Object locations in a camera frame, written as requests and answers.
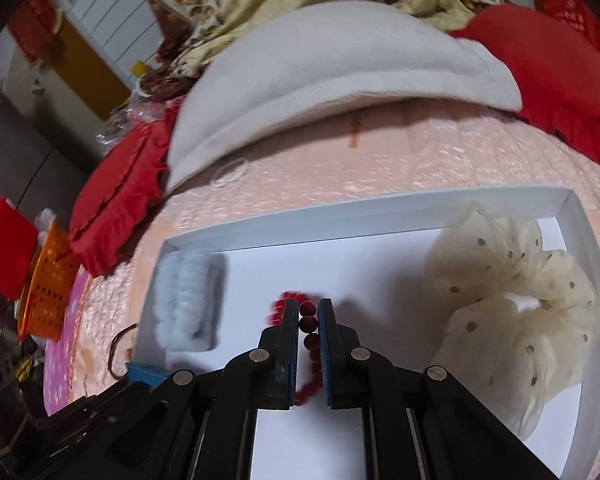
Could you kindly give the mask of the red ruffled pillow left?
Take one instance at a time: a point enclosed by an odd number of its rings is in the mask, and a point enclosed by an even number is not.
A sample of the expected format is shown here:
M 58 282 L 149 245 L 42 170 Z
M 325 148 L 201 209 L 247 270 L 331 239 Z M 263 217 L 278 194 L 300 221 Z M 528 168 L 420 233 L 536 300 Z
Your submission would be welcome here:
M 84 268 L 97 278 L 124 260 L 131 238 L 162 199 L 169 151 L 181 99 L 162 117 L 142 120 L 92 172 L 74 203 L 69 240 Z

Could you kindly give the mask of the red ruffled pillow right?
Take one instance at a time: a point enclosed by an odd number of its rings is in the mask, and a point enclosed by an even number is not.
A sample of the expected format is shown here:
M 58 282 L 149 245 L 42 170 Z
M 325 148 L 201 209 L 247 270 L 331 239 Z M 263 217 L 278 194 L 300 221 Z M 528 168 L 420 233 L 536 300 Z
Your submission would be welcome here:
M 477 41 L 507 66 L 520 118 L 600 165 L 600 52 L 585 37 L 514 4 L 490 6 L 450 35 Z

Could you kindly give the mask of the pink textured bedspread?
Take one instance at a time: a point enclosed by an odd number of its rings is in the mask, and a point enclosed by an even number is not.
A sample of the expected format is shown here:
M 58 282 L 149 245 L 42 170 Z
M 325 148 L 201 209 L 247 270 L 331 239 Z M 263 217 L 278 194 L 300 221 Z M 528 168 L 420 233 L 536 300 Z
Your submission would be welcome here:
M 114 274 L 79 273 L 61 341 L 45 349 L 46 411 L 112 384 L 119 361 L 109 355 L 110 341 L 140 316 L 158 249 L 171 235 L 388 193 L 506 184 L 570 188 L 600 244 L 600 165 L 495 110 L 453 101 L 392 103 L 252 144 L 169 197 Z

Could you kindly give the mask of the cream dotted organza scrunchie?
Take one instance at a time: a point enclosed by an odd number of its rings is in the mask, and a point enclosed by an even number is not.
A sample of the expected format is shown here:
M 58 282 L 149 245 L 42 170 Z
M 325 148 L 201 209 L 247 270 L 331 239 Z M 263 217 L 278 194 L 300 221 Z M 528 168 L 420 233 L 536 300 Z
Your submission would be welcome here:
M 539 223 L 470 202 L 439 233 L 424 289 L 445 315 L 434 362 L 527 439 L 579 385 L 598 335 L 597 292 L 577 259 L 546 250 Z

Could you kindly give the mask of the red ruffled pillow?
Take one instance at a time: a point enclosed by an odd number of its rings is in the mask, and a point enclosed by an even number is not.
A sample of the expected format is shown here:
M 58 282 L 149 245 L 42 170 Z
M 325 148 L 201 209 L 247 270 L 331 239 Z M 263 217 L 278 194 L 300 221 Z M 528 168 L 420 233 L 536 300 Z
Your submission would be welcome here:
M 490 6 L 450 35 L 477 41 L 507 66 L 520 118 L 600 165 L 600 52 L 585 37 L 514 4 Z
M 162 199 L 169 151 L 181 99 L 162 117 L 142 120 L 92 172 L 74 203 L 69 240 L 84 268 L 97 278 L 124 260 L 131 238 Z

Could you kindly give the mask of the red gift bag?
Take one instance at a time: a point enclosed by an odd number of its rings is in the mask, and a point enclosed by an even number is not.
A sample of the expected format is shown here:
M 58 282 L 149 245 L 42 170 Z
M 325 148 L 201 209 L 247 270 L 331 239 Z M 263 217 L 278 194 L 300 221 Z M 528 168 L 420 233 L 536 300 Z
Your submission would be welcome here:
M 576 30 L 600 52 L 600 20 L 584 0 L 534 0 L 542 13 Z

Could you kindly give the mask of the light blue fuzzy hair clip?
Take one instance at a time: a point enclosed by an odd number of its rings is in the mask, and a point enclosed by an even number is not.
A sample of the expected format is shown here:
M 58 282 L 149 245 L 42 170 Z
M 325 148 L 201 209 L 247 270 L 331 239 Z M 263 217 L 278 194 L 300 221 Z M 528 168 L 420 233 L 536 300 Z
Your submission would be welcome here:
M 160 348 L 205 352 L 215 347 L 225 259 L 190 250 L 168 252 L 152 282 L 154 334 Z

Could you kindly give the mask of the blue rectangular claw clip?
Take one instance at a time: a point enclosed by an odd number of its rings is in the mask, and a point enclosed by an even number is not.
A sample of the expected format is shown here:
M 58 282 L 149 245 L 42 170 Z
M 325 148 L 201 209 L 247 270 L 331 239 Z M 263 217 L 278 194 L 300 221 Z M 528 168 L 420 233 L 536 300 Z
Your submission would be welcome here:
M 128 378 L 129 383 L 142 384 L 150 391 L 155 390 L 170 377 L 169 372 L 152 365 L 127 362 L 125 366 L 126 378 Z

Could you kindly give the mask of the white fleece pillow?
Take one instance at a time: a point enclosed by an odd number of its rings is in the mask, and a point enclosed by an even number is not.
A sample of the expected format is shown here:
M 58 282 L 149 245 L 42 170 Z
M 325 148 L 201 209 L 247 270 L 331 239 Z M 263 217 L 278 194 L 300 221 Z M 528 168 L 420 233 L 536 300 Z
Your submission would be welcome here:
M 522 107 L 514 76 L 485 47 L 391 6 L 342 0 L 286 13 L 223 50 L 187 93 L 166 192 L 267 136 L 414 98 Z

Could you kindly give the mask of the white shallow cardboard tray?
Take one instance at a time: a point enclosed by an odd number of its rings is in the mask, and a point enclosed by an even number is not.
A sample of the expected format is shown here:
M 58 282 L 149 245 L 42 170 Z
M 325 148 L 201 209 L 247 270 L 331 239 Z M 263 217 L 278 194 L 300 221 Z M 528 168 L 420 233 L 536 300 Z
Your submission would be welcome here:
M 600 248 L 579 196 L 556 186 L 460 188 L 315 206 L 191 230 L 167 238 L 160 252 L 212 254 L 225 264 L 213 346 L 170 352 L 143 308 L 133 350 L 138 364 L 197 372 L 222 368 L 250 350 L 282 292 L 332 300 L 337 320 L 362 344 L 411 370 L 429 365 L 444 315 L 422 292 L 422 271 L 440 230 L 469 203 L 535 218 L 547 250 L 563 249 L 594 284 L 600 306 Z M 554 474 L 584 479 L 600 450 L 600 332 L 581 385 L 545 405 L 531 450 Z

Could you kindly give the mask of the orange plastic basket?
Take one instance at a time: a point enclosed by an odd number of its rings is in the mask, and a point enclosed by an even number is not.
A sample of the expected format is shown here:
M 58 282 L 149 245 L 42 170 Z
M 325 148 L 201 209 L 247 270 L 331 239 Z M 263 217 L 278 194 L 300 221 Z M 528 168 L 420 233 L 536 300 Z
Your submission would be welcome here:
M 17 318 L 20 341 L 27 336 L 60 338 L 79 267 L 80 260 L 71 249 L 67 233 L 54 219 L 23 289 Z

